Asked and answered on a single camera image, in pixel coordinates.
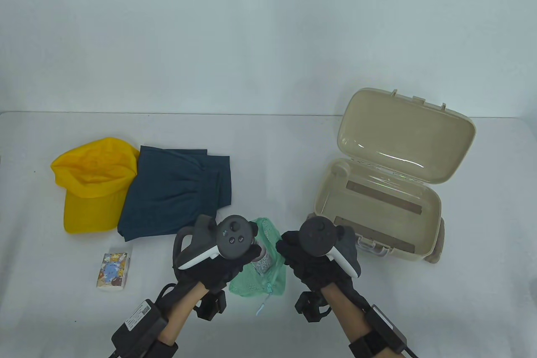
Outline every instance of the yellow cap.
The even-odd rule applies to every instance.
[[[104,138],[60,155],[50,167],[67,189],[63,226],[69,233],[117,227],[136,177],[140,152],[117,138]]]

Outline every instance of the colorful tissue package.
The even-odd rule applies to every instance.
[[[97,287],[105,291],[119,291],[125,287],[129,269],[127,253],[105,253],[97,279]]]

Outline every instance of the drawstring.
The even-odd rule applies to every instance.
[[[263,303],[261,304],[261,306],[259,307],[259,309],[257,310],[257,312],[255,313],[255,316],[259,316],[259,314],[261,313],[261,311],[263,310],[263,308],[265,307],[265,303],[269,300],[269,298],[272,296],[272,285],[270,283],[267,284],[267,297],[265,298],[265,300],[263,301]]]

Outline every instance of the cap brim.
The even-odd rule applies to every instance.
[[[127,189],[93,199],[81,199],[68,191],[63,226],[69,233],[110,231],[117,227],[126,197]]]

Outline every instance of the black glove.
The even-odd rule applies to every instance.
[[[319,291],[331,283],[352,287],[352,279],[334,260],[326,256],[316,257],[306,253],[299,243],[299,231],[288,231],[276,243],[276,250],[285,264],[293,269],[295,276],[311,291]]]
[[[191,268],[178,270],[178,281],[181,283],[181,277],[184,275],[190,280],[201,282],[209,291],[216,293],[234,279],[245,264],[257,258],[260,253],[261,248],[258,245],[252,245],[243,256],[234,260],[227,260],[222,256],[205,259]]]

